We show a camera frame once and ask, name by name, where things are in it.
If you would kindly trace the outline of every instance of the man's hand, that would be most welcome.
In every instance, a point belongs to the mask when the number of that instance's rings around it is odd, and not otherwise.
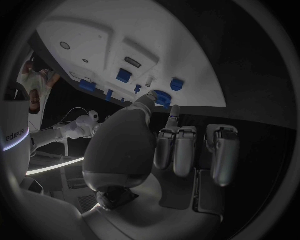
[[[58,75],[57,73],[55,73],[53,75],[53,77],[48,81],[47,86],[49,88],[53,88],[53,86],[58,82],[58,80],[61,78],[60,75]]]
[[[33,61],[27,61],[24,64],[22,74],[29,74],[29,69],[32,69],[34,67],[34,62]]]

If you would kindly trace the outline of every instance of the blue plastic part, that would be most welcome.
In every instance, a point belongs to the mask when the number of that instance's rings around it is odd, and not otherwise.
[[[108,90],[108,93],[106,95],[105,101],[108,101],[108,102],[111,101],[111,97],[113,95],[113,92],[114,92],[113,90]]]
[[[81,81],[79,83],[79,87],[81,89],[85,89],[87,91],[94,92],[96,89],[96,83],[91,83],[91,82],[81,79]]]
[[[132,76],[132,73],[121,68],[116,79],[127,84],[129,82],[129,79],[131,76]]]
[[[154,91],[158,95],[158,100],[155,103],[158,105],[163,105],[164,109],[168,109],[171,104],[172,97],[164,91],[159,91],[159,90],[154,90]]]
[[[173,78],[172,82],[171,82],[171,89],[173,91],[179,91],[181,89],[183,89],[183,86],[184,86],[184,82],[177,79],[177,78]]]
[[[136,85],[136,88],[134,89],[135,94],[139,93],[141,91],[141,85]]]

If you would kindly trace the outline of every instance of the circular hole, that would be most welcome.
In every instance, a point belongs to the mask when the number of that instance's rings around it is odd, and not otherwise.
[[[70,46],[67,43],[63,42],[63,41],[60,43],[60,46],[63,49],[70,50]]]

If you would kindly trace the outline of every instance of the white shirt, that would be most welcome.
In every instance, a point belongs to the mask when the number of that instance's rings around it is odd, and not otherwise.
[[[29,94],[31,90],[37,90],[40,98],[50,94],[52,88],[47,86],[48,70],[44,69],[40,72],[35,72],[32,69],[29,73],[22,74],[22,85]]]

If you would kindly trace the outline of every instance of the person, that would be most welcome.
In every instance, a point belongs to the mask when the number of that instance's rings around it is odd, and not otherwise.
[[[22,70],[22,85],[30,97],[29,113],[33,115],[40,112],[41,98],[49,95],[53,86],[61,78],[49,69],[34,71],[34,67],[35,62],[27,61]]]

